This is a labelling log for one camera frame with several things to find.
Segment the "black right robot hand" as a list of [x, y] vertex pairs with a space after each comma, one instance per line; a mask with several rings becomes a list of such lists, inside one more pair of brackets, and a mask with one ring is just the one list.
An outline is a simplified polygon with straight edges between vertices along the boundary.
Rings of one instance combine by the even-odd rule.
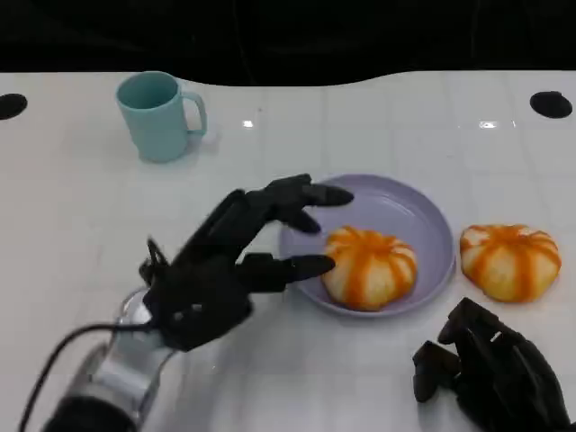
[[417, 402], [439, 388], [484, 431], [573, 431], [561, 385], [536, 345], [469, 298], [449, 313], [436, 342], [412, 357]]

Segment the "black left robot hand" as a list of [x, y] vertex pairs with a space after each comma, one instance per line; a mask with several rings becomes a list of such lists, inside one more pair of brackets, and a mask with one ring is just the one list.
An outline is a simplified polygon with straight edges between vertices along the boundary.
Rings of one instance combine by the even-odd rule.
[[221, 338], [253, 311], [253, 293], [281, 293], [288, 284], [324, 275], [335, 262], [325, 255], [276, 259], [245, 253], [268, 223], [279, 221], [304, 234], [320, 233], [307, 206], [338, 207], [354, 196], [337, 186], [315, 184], [308, 174], [277, 179], [265, 188], [227, 195], [173, 260], [148, 241], [139, 272], [148, 287], [143, 303], [165, 344], [188, 352]]

